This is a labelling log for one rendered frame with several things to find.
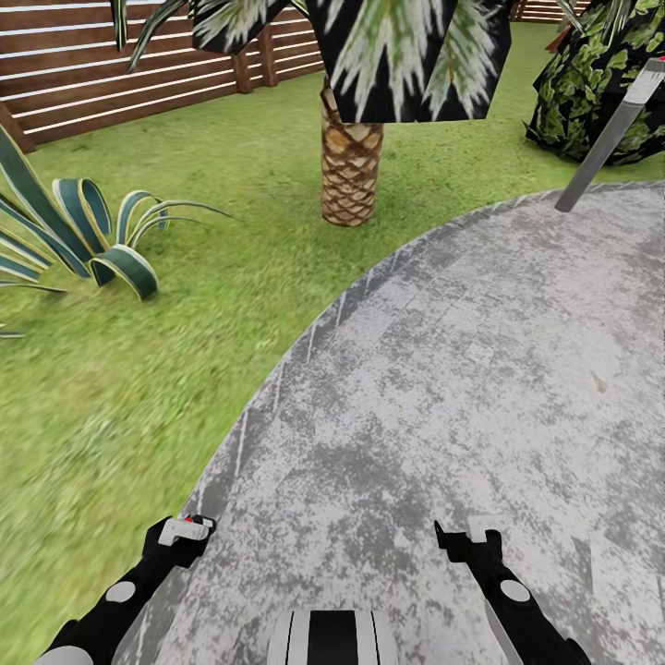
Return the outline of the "robot trunk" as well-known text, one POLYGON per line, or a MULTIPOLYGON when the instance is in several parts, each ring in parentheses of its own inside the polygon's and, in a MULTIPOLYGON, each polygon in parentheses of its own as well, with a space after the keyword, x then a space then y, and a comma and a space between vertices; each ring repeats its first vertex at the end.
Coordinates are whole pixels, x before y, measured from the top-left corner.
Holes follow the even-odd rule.
POLYGON ((280 611, 267 665, 398 665, 385 611, 280 611))

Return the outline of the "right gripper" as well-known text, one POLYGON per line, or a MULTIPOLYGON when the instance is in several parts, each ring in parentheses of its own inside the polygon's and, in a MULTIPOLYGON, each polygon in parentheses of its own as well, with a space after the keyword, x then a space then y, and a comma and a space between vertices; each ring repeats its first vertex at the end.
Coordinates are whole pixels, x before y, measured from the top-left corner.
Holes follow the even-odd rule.
POLYGON ((447 550, 450 562, 466 562, 474 574, 476 564, 485 557, 502 560, 502 537, 499 531, 487 531, 486 542, 475 543, 466 536, 465 532, 454 534, 444 533, 441 525, 434 521, 439 548, 447 550))

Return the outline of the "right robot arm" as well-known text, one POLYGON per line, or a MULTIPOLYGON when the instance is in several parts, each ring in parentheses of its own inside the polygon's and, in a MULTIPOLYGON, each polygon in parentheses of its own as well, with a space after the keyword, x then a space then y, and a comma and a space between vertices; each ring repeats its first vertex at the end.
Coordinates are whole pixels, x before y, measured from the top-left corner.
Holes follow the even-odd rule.
POLYGON ((506 514, 468 515, 469 531, 444 533, 434 521, 439 548, 450 562, 466 562, 485 595, 490 629, 511 665, 592 665, 573 638, 564 640, 544 618, 529 588, 502 560, 500 529, 510 527, 506 514))

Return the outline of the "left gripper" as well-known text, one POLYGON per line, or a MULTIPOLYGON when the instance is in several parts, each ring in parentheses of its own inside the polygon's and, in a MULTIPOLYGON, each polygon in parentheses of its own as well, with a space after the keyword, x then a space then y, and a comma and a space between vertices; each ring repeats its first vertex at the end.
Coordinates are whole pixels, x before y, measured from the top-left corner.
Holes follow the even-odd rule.
POLYGON ((209 536, 202 540, 180 537, 171 546, 162 545, 158 542, 158 538, 160 538, 161 530, 167 521, 168 517, 165 517, 150 529, 145 537, 143 550, 143 560, 154 559, 162 565, 164 578, 171 573, 175 566, 189 568, 196 557, 204 555, 204 550, 208 540, 210 540, 209 536))

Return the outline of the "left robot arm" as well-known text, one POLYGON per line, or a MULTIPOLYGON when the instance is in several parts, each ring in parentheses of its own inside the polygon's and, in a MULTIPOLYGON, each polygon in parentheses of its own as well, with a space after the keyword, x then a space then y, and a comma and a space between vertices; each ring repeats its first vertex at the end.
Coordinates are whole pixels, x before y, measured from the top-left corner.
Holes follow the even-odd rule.
POLYGON ((175 566, 204 555, 210 526, 165 517, 145 537, 143 560, 79 622, 69 620, 32 665, 116 665, 138 634, 149 600, 175 566))

